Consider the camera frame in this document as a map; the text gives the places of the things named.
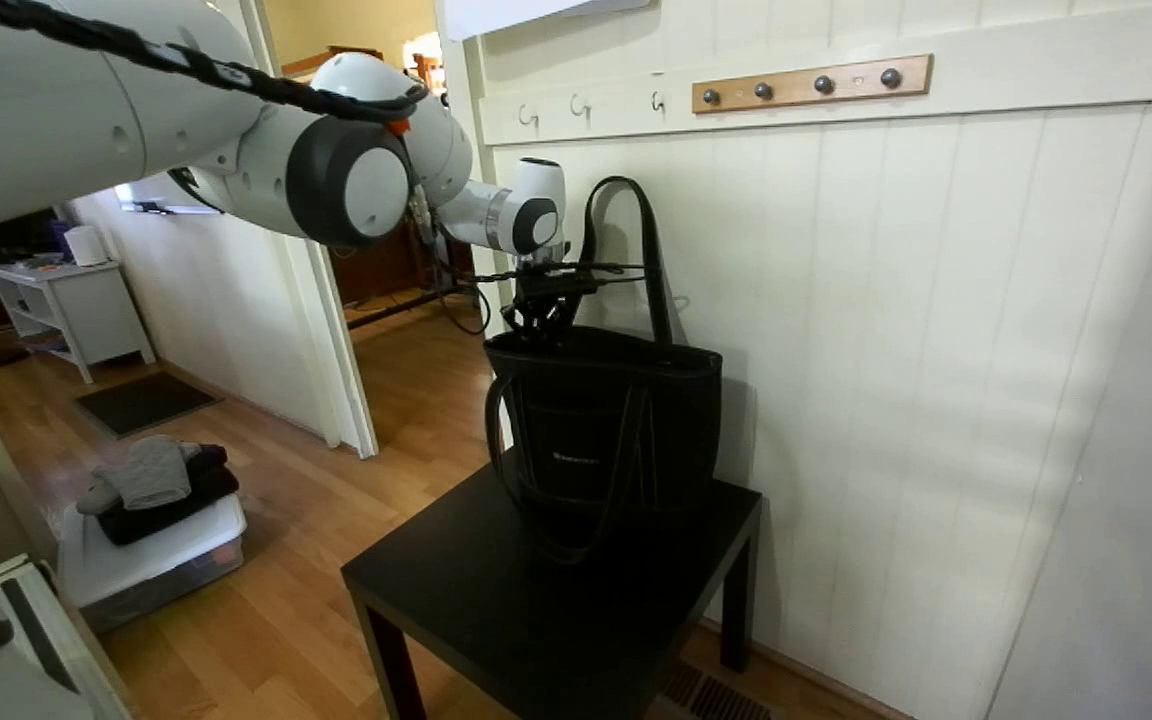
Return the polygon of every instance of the table leg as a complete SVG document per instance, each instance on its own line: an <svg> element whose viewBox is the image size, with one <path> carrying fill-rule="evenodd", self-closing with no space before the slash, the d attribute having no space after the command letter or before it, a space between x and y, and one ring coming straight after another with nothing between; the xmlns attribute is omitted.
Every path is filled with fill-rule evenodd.
<svg viewBox="0 0 1152 720"><path fill-rule="evenodd" d="M410 640L400 627L394 627L382 612L359 610L359 625L370 638L370 654L377 666L377 681L383 692L383 710L394 720L424 720L424 703L422 703L422 687L418 687L418 672L412 672L412 655L410 655Z"/></svg>
<svg viewBox="0 0 1152 720"><path fill-rule="evenodd" d="M753 627L747 627L747 612L753 612L753 539L744 539L738 566L723 575L723 669L742 672L747 666L747 646L753 646Z"/></svg>

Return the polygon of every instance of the wooden floor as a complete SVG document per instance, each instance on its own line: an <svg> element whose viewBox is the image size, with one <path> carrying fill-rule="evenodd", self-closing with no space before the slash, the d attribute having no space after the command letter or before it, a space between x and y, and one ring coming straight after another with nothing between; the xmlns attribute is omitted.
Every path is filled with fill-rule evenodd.
<svg viewBox="0 0 1152 720"><path fill-rule="evenodd" d="M325 450L242 399L153 429L226 446L251 528L247 566L235 575L103 638L143 720L383 717L340 566L484 463L489 367L480 344L440 311L412 311L355 340L383 450L377 461ZM140 366L99 367L98 384L140 371ZM0 367L0 437L46 512L72 505L85 474L117 450L78 414L82 393L87 387L57 362ZM412 655L427 717L509 717L422 646ZM688 660L716 672L710 634L692 638ZM797 720L878 717L766 660L731 687Z"/></svg>

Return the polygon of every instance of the bag handle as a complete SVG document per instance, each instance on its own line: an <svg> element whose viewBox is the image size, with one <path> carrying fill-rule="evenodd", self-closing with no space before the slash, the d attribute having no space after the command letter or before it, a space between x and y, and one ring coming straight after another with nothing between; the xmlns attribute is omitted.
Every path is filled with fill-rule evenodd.
<svg viewBox="0 0 1152 720"><path fill-rule="evenodd" d="M600 231L598 231L598 201L612 190L628 190L642 205L642 251L643 251L643 280L650 280L650 311L654 311L654 338L656 344L674 344L674 326L670 326L670 304L666 304L666 260L661 260L661 230L656 230L656 212L654 212L654 201L650 193L628 182L628 175L603 175L589 201L586 201L586 245L581 245L581 260L576 267L581 272L593 272L598 256L600 256ZM571 328L576 320L576 310L581 310L581 296L560 310L560 328Z"/></svg>
<svg viewBox="0 0 1152 720"><path fill-rule="evenodd" d="M600 550L603 538L610 538L612 524L615 524L615 508L621 508L621 495L623 495L623 489L628 489L628 467L623 467L623 463L628 463L633 457L642 457L642 452L633 450L633 437L638 437L638 429L642 429L643 415L650 415L643 393L633 387L633 393L623 397L623 414L621 414L621 429L615 429L615 461L612 461L610 495L603 495L600 516L598 516L598 524L593 524L593 531L589 531L586 539L566 539L566 538L558 538L551 528L546 528L546 524L527 512L527 500L524 500L524 491L519 491L519 479L514 479L514 474L504 467L500 404L504 404L504 381L491 381L489 404L484 404L484 425L489 425L484 434L489 434L489 452L491 452L491 475L504 485L504 495L509 495L509 505L515 508L524 531L538 539L538 550L541 550L550 561L558 561L558 566L586 566L586 561L593 555L593 550Z"/></svg>

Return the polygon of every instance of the wall panel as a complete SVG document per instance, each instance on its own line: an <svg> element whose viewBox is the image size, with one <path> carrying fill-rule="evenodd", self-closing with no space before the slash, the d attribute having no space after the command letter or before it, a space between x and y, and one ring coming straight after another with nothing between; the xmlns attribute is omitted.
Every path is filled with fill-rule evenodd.
<svg viewBox="0 0 1152 720"><path fill-rule="evenodd" d="M695 0L661 6L654 38L643 16L633 30L661 71L692 71L757 60L742 43L762 38L847 56L1071 12ZM489 42L484 91L538 88L519 56L566 69L558 38L566 26ZM1152 105L489 149L495 174L519 157L570 170L570 212L612 174L656 201L686 338L730 357L722 474L769 495L757 640L904 712L980 717L1152 256ZM589 320L643 328L633 289Z"/></svg>
<svg viewBox="0 0 1152 720"><path fill-rule="evenodd" d="M1152 267L992 717L1152 717Z"/></svg>

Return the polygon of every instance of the black handbag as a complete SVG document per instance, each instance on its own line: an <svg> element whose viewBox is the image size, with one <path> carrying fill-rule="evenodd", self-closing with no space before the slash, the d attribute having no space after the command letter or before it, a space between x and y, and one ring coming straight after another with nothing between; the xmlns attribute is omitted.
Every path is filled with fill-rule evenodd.
<svg viewBox="0 0 1152 720"><path fill-rule="evenodd" d="M612 190L628 190L642 205L654 340L571 326L593 289L581 277L598 264L598 201ZM566 277L558 289L566 291L538 311L546 320L489 340L495 381L484 421L491 467L538 550L581 566L621 528L686 528L706 505L723 362L674 344L656 217L638 182L610 175L593 190L576 280Z"/></svg>

